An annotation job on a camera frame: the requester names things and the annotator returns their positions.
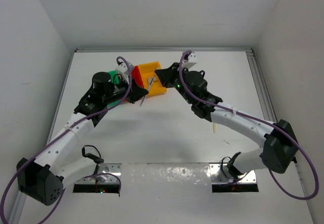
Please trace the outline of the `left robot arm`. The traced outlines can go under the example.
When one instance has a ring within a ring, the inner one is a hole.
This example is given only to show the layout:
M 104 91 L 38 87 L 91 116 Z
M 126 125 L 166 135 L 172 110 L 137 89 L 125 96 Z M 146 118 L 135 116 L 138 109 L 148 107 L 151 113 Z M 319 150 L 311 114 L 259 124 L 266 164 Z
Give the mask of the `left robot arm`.
M 135 103 L 148 94 L 135 79 L 119 74 L 114 83 L 107 72 L 97 72 L 92 84 L 80 99 L 70 119 L 47 148 L 31 160 L 21 159 L 17 164 L 18 189 L 46 206 L 52 205 L 63 190 L 82 177 L 96 171 L 103 159 L 82 150 L 78 161 L 60 166 L 79 141 L 92 131 L 118 102 Z

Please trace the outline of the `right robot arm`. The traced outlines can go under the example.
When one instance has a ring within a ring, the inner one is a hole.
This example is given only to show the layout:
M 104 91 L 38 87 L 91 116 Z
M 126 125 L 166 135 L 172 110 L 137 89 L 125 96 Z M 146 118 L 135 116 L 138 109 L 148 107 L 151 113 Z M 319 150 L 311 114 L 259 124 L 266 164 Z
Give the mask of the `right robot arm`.
M 184 69 L 179 73 L 179 64 L 157 69 L 155 74 L 166 88 L 175 88 L 191 105 L 196 116 L 209 122 L 226 126 L 255 142 L 259 148 L 247 153 L 235 153 L 224 166 L 224 175 L 237 179 L 257 169 L 268 168 L 279 174 L 285 173 L 295 157 L 297 147 L 287 138 L 295 138 L 292 126 L 285 120 L 278 123 L 261 123 L 234 113 L 229 104 L 207 90 L 205 72 Z

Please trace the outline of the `yellow highlighter pen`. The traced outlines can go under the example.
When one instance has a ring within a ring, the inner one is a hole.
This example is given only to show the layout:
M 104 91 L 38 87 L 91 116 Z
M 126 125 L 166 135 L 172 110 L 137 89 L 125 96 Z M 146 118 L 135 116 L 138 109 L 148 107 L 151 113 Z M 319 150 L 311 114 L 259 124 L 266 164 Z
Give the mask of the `yellow highlighter pen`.
M 216 129 L 217 129 L 217 124 L 216 123 L 213 123 L 213 133 L 214 134 L 216 133 Z

